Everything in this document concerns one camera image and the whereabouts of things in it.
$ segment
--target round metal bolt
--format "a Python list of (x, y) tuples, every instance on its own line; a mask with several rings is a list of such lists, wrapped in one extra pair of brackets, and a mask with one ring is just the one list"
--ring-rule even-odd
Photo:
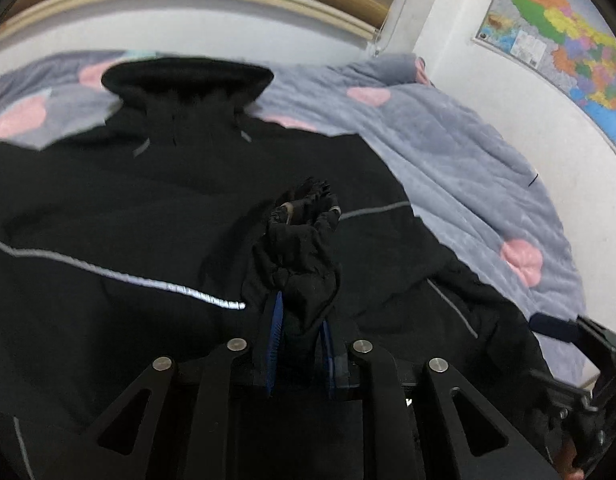
[(246, 340), (240, 337), (235, 337), (234, 339), (230, 339), (230, 341), (228, 341), (228, 348), (233, 352), (240, 352), (242, 350), (245, 350), (247, 346), (248, 343), (246, 342)]
[(441, 357), (434, 357), (428, 363), (430, 369), (438, 374), (442, 374), (444, 371), (448, 370), (448, 361), (445, 359), (441, 359)]
[(169, 357), (157, 357), (152, 362), (152, 367), (158, 372), (169, 370), (171, 366), (172, 366), (172, 359), (170, 359)]
[(373, 344), (370, 341), (366, 341), (365, 339), (359, 339), (352, 343), (352, 348), (360, 354), (367, 354), (373, 349)]

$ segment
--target black garment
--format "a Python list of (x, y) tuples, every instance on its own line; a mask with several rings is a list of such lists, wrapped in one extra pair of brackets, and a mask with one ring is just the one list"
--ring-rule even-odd
[(0, 412), (80, 431), (155, 357), (256, 340), (252, 247), (275, 198), (310, 175), (339, 197), (333, 307), (359, 336), (421, 366), (443, 357), (486, 393), (547, 371), (517, 307), (413, 216), (360, 137), (243, 113), (272, 77), (122, 64), (104, 76), (124, 101), (105, 126), (43, 152), (0, 143)]

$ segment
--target bed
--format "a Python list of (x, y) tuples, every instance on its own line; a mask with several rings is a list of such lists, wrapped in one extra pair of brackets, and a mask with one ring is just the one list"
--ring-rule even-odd
[[(105, 70), (158, 55), (72, 52), (0, 76), (0, 139), (42, 149), (103, 123), (118, 106), (101, 85)], [(526, 317), (584, 314), (570, 245), (536, 171), (476, 113), (438, 91), (420, 58), (270, 68), (275, 79), (249, 113), (327, 136), (359, 133), (403, 184), (414, 214)], [(578, 351), (540, 343), (554, 375), (578, 383)]]

